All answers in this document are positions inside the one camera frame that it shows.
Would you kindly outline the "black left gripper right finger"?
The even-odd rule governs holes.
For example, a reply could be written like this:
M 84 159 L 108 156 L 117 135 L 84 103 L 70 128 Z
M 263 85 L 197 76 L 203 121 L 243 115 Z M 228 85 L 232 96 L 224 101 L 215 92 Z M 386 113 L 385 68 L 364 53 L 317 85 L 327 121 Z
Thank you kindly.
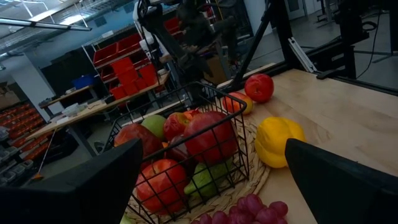
M 398 177 L 293 138 L 285 157 L 318 224 L 398 224 Z

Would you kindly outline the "orange-red apple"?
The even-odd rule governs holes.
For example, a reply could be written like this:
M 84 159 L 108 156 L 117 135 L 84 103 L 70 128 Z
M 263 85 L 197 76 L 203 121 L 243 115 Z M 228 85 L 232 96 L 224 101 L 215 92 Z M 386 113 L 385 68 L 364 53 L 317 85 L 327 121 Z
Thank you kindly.
M 141 204 L 158 215 L 177 213 L 184 207 L 187 174 L 172 159 L 161 159 L 148 165 L 139 174 L 136 194 Z

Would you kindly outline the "green pear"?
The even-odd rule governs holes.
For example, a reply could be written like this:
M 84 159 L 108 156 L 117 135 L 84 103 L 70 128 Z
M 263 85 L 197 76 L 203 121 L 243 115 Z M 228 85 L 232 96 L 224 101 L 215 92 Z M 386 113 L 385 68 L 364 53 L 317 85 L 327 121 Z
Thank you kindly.
M 166 119 L 163 116 L 154 114 L 145 118 L 141 124 L 160 140 L 164 140 L 163 126 L 165 122 Z

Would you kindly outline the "dark red apple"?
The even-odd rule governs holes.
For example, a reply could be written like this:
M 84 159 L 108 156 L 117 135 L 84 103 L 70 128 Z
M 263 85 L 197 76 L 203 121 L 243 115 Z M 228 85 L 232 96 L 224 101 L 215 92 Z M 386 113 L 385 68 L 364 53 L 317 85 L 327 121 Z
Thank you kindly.
M 167 159 L 172 159 L 180 162 L 184 167 L 187 175 L 192 175 L 198 164 L 196 160 L 189 154 L 184 143 L 178 144 L 175 147 L 169 149 L 165 152 L 165 157 Z

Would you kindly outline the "green elongated vegetable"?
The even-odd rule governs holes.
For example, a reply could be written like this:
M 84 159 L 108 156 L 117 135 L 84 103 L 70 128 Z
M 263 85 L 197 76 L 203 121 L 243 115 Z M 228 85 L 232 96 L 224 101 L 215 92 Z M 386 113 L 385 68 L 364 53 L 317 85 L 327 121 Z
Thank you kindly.
M 213 166 L 198 163 L 190 183 L 185 186 L 184 193 L 192 197 L 212 197 L 217 193 L 217 188 L 227 178 L 231 170 L 232 159 Z

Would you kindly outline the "dark red pomegranate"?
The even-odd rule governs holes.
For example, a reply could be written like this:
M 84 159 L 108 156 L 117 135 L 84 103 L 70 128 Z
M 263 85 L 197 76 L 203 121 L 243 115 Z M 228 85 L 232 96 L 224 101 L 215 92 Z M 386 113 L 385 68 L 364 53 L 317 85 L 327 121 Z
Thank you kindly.
M 213 124 L 217 126 L 185 142 L 185 147 L 194 159 L 208 165 L 219 164 L 237 151 L 236 133 L 226 114 L 207 111 L 196 114 L 184 130 L 183 137 L 190 137 Z

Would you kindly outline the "long wooden workbench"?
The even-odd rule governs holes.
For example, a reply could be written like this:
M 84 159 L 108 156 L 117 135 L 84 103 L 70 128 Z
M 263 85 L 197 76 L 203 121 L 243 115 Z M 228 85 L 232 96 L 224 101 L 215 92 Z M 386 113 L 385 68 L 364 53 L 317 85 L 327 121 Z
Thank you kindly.
M 160 76 L 160 83 L 156 83 L 155 85 L 149 86 L 143 90 L 140 90 L 134 95 L 131 96 L 126 96 L 124 98 L 118 99 L 116 101 L 113 101 L 109 104 L 106 104 L 105 102 L 102 102 L 101 100 L 97 100 L 93 103 L 90 103 L 87 108 L 85 108 L 83 111 L 79 112 L 76 116 L 68 117 L 66 121 L 62 121 L 61 123 L 57 122 L 51 122 L 48 125 L 44 126 L 43 128 L 39 129 L 38 131 L 34 132 L 30 136 L 26 137 L 26 140 L 37 138 L 38 136 L 41 136 L 45 133 L 49 133 L 54 130 L 59 130 L 63 128 L 64 126 L 68 126 L 70 124 L 77 123 L 78 121 L 81 121 L 83 119 L 89 118 L 90 116 L 93 116 L 94 114 L 102 113 L 103 111 L 110 110 L 111 108 L 114 108 L 115 106 L 118 106 L 120 104 L 123 104 L 129 100 L 131 100 L 134 97 L 137 97 L 141 94 L 147 93 L 151 91 L 152 89 L 164 85 L 167 79 L 170 76 L 170 72 L 166 72 L 165 74 Z

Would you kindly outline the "yellow bell pepper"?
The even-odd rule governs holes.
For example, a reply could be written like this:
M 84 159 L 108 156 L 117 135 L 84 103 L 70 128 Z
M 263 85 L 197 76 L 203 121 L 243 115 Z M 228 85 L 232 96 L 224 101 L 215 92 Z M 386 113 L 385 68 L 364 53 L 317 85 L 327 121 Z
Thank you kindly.
M 306 141 L 301 125 L 282 117 L 264 119 L 257 127 L 254 141 L 258 157 L 271 168 L 287 167 L 285 147 L 290 138 Z

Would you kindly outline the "clear plastic container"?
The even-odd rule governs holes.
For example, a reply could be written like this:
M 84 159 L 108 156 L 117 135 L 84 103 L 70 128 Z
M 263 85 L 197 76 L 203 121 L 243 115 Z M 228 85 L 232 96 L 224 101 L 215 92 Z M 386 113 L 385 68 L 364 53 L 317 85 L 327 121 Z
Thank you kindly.
M 62 114 L 68 117 L 76 116 L 78 113 L 82 112 L 88 107 L 88 103 L 75 103 L 68 106 L 62 111 Z

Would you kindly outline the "woven straw placemat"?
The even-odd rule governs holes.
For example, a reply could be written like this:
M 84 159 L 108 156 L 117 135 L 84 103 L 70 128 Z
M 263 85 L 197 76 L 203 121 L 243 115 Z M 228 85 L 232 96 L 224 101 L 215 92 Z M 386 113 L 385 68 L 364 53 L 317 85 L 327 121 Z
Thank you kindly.
M 225 180 L 220 185 L 221 193 L 214 197 L 206 199 L 204 202 L 199 198 L 191 198 L 188 204 L 191 210 L 181 210 L 175 214 L 176 219 L 173 220 L 168 215 L 150 214 L 145 208 L 139 208 L 139 205 L 133 198 L 130 199 L 124 217 L 132 224 L 190 224 L 198 219 L 202 214 L 214 214 L 221 210 L 227 213 L 238 198 L 247 194 L 258 194 L 265 184 L 270 167 L 267 167 L 258 157 L 254 147 L 254 141 L 257 133 L 257 124 L 253 119 L 244 119 L 242 123 L 237 124 L 239 134 L 239 145 L 247 152 L 242 159 L 235 159 L 233 165 L 231 185 L 229 180 Z

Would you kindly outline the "purple grape bunch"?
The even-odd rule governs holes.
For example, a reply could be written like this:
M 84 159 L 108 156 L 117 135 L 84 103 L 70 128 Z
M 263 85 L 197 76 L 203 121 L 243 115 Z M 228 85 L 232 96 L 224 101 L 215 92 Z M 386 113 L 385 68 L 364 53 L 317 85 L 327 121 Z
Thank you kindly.
M 221 210 L 212 216 L 205 213 L 190 224 L 288 224 L 285 219 L 288 211 L 283 201 L 266 205 L 256 194 L 248 194 L 239 198 L 228 213 Z

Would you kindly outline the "small wooden table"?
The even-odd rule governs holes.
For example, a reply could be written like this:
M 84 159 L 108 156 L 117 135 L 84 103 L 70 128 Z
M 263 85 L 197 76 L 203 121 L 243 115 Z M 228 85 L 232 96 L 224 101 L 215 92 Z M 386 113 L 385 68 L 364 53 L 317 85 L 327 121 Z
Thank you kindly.
M 92 88 L 93 88 L 93 85 L 88 85 L 88 86 L 85 86 L 85 87 L 80 88 L 80 89 L 78 89 L 78 90 L 75 90 L 75 91 L 73 91 L 73 92 L 71 92 L 71 93 L 66 93 L 66 94 L 64 94 L 64 95 L 62 95 L 62 96 L 59 96 L 57 99 L 48 101 L 48 102 L 46 102 L 46 103 L 42 103 L 41 105 L 39 105 L 39 108 L 44 109 L 44 108 L 46 108 L 46 107 L 48 107 L 48 106 L 50 106 L 50 105 L 53 105 L 53 104 L 55 104 L 55 103 L 57 103 L 57 102 L 59 102 L 59 101 L 62 101 L 62 100 L 64 100 L 64 99 L 69 98 L 69 97 L 71 97 L 71 96 L 73 96 L 73 95 L 76 95 L 76 94 L 78 94 L 78 93 L 80 93 L 80 92 L 83 92 L 83 91 L 85 91 L 85 90 L 91 90 Z

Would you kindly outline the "red round fruit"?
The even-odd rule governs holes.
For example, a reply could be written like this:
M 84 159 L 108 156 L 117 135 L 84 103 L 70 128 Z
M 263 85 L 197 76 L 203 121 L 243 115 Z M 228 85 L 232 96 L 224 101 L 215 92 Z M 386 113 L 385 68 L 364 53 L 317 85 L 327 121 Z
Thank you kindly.
M 253 101 L 265 103 L 274 93 L 274 82 L 267 74 L 257 73 L 246 80 L 244 91 Z

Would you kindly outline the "white linear light bar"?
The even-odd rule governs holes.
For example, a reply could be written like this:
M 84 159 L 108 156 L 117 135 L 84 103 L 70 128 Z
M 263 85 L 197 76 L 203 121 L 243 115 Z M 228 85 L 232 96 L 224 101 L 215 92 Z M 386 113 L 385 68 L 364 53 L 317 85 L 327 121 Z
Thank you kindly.
M 19 27 L 35 27 L 43 29 L 63 29 L 63 30 L 77 30 L 77 31 L 91 31 L 90 27 L 83 26 L 72 26 L 65 24 L 53 24 L 48 22 L 36 22 L 20 19 L 11 19 L 6 17 L 0 17 L 0 25 L 5 26 L 19 26 Z

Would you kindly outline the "black frame post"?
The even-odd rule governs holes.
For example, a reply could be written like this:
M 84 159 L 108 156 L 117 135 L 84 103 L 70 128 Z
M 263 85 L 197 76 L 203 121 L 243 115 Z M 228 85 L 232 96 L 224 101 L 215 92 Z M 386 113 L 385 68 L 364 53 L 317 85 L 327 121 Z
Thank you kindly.
M 290 47 L 289 38 L 293 37 L 289 15 L 284 0 L 269 0 L 272 22 L 275 25 L 284 62 L 290 68 L 300 68 L 300 62 Z

